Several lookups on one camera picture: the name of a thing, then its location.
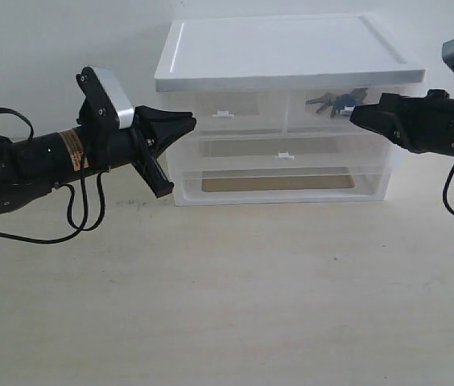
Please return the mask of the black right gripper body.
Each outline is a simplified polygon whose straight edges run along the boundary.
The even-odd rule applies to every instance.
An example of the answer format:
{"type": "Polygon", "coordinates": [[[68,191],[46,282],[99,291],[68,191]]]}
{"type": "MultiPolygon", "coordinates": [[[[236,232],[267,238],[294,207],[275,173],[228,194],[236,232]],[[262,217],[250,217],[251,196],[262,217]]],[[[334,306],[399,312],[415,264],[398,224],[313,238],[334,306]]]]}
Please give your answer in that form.
{"type": "Polygon", "coordinates": [[[454,99],[445,91],[402,96],[397,116],[402,137],[391,139],[394,144],[416,154],[454,155],[454,99]]]}

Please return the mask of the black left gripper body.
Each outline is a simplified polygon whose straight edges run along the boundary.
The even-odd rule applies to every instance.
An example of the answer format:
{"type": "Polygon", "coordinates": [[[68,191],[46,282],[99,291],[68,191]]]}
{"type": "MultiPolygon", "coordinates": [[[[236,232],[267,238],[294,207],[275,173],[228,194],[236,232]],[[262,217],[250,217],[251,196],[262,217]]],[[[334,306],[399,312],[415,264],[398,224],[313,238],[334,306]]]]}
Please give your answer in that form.
{"type": "Polygon", "coordinates": [[[77,123],[86,153],[86,167],[104,171],[157,159],[159,139],[153,126],[158,113],[157,109],[138,106],[129,126],[120,129],[106,114],[100,115],[90,105],[82,105],[77,123]]]}

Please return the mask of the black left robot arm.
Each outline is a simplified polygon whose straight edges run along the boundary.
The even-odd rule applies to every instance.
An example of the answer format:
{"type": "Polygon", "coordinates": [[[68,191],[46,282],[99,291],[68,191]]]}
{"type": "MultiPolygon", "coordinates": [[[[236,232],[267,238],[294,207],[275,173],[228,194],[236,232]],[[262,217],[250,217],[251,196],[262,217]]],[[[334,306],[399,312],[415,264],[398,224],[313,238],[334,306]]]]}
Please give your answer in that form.
{"type": "Polygon", "coordinates": [[[129,128],[116,129],[97,142],[99,126],[88,122],[58,133],[19,142],[0,136],[0,215],[16,211],[53,189],[131,165],[158,198],[174,184],[159,165],[159,156],[196,126],[190,112],[139,106],[129,128]]]}

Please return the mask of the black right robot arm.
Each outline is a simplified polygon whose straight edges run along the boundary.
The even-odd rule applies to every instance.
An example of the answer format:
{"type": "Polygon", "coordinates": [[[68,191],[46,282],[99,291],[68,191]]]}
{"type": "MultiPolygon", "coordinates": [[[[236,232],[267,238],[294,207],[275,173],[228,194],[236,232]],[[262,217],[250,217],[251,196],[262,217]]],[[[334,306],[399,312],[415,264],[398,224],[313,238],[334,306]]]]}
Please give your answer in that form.
{"type": "Polygon", "coordinates": [[[454,99],[440,89],[424,97],[384,93],[346,118],[251,137],[179,138],[166,151],[176,188],[193,182],[208,199],[233,201],[244,191],[274,199],[302,191],[307,199],[380,199],[398,148],[454,157],[454,99]]]}

